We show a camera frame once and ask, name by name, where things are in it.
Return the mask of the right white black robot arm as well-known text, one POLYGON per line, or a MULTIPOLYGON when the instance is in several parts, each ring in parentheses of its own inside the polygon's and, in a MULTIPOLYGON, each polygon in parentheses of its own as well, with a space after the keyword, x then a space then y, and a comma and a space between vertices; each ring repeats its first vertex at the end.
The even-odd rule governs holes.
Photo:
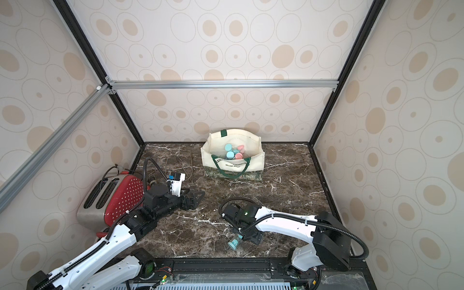
POLYGON ((277 233, 305 242, 289 252, 284 266, 286 274, 295 279, 322 265, 347 271, 351 261, 363 261, 369 256, 367 244, 327 211, 317 216, 293 215, 251 199, 230 198, 218 212, 242 241, 260 245, 265 233, 277 233))

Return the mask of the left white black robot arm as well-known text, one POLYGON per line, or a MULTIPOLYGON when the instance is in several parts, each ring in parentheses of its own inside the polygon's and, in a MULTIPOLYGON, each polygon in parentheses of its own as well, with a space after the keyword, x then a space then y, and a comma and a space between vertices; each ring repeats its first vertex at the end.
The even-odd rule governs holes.
POLYGON ((154 228, 161 218, 177 209, 194 210, 205 196, 204 191, 182 188, 174 176, 164 176, 164 184, 148 185, 147 165, 152 163, 162 172, 156 161, 148 157, 143 164, 143 197, 129 211, 110 226, 100 242, 90 247, 74 260, 45 274, 39 271, 28 281, 28 290, 76 290, 85 285, 98 270, 120 252, 134 245, 154 228))

